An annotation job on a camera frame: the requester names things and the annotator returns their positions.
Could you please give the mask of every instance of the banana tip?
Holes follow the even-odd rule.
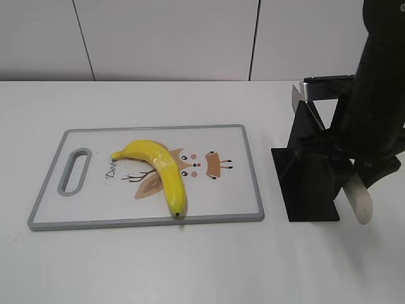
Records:
[[[112,160],[119,160],[122,157],[123,157],[122,156],[122,151],[111,154],[111,159]]]

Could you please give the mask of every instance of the cutting board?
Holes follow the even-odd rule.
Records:
[[[187,193],[174,218],[146,162],[111,161],[128,143],[166,146]],[[242,125],[77,129],[63,134],[28,218],[33,231],[257,221],[264,218]]]

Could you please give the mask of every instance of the cutting board handle hole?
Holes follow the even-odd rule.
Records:
[[[86,148],[77,149],[70,154],[58,185],[60,195],[71,196],[81,190],[90,159],[91,151]]]

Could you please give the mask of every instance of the yellow banana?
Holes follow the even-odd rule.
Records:
[[[176,217],[184,215],[185,189],[176,161],[170,152],[154,141],[133,141],[124,150],[111,155],[112,160],[133,158],[144,160],[159,174],[170,211]]]

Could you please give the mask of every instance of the white table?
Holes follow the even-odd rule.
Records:
[[[288,222],[270,147],[288,140],[293,83],[0,83],[0,303],[404,303],[403,168],[370,189],[368,225],[342,192],[340,222]],[[264,221],[28,229],[66,129],[188,124],[246,126]]]

